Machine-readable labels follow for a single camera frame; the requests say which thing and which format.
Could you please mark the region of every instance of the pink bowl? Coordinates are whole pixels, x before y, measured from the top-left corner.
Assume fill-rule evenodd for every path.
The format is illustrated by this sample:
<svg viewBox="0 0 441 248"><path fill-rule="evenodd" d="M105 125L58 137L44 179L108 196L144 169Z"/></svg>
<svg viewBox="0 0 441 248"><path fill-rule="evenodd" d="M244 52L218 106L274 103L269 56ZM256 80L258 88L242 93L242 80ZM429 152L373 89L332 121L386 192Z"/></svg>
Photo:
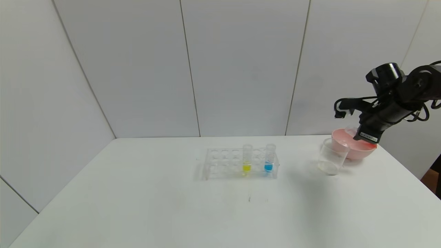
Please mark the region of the pink bowl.
<svg viewBox="0 0 441 248"><path fill-rule="evenodd" d="M369 156L376 148L377 144L371 144L363 140L354 140L344 128L336 129L332 132L332 138L337 142L346 143L350 147L350 151L346 158L362 159Z"/></svg>

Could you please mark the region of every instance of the test tube with yellow liquid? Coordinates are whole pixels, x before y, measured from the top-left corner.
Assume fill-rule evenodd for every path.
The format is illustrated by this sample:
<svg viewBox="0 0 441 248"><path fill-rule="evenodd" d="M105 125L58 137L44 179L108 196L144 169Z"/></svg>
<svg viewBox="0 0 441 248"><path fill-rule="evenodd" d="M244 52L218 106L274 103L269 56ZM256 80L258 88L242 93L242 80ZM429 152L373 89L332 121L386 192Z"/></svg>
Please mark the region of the test tube with yellow liquid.
<svg viewBox="0 0 441 248"><path fill-rule="evenodd" d="M253 146L250 144L245 144L242 147L242 158L243 158L243 166L242 169L245 173L251 170L251 160L253 157Z"/></svg>

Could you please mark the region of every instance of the black cable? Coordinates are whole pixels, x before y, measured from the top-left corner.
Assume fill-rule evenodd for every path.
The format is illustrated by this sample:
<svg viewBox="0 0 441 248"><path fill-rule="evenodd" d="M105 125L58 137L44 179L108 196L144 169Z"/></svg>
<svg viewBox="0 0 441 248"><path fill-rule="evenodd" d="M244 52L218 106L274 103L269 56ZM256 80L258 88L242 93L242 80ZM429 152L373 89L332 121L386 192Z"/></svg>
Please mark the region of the black cable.
<svg viewBox="0 0 441 248"><path fill-rule="evenodd" d="M433 100L432 105L430 105L431 109L441 109L441 103L437 105L438 100Z"/></svg>
<svg viewBox="0 0 441 248"><path fill-rule="evenodd" d="M424 108L424 112L426 112L426 117L425 117L424 119L420 118L420 117L419 117L419 114L416 115L416 114L412 113L411 115L412 115L414 118L413 118L412 120L407 120L407 121L408 121L408 122L414 122L414 121L416 121L416 120L419 120L419 121L427 121L427 120L429 119L429 117L430 117L429 109L427 108L427 106L426 106L425 104L423 104L422 107Z"/></svg>
<svg viewBox="0 0 441 248"><path fill-rule="evenodd" d="M431 63L430 65L436 65L436 64L441 64L441 60L435 61L435 62Z"/></svg>
<svg viewBox="0 0 441 248"><path fill-rule="evenodd" d="M377 97L376 96L375 97L363 97L363 98L354 98L354 99L366 100L366 99L374 99L374 98L377 98ZM340 98L336 102L334 102L334 112L339 111L339 110L337 110L337 104L344 99L349 99L349 98Z"/></svg>

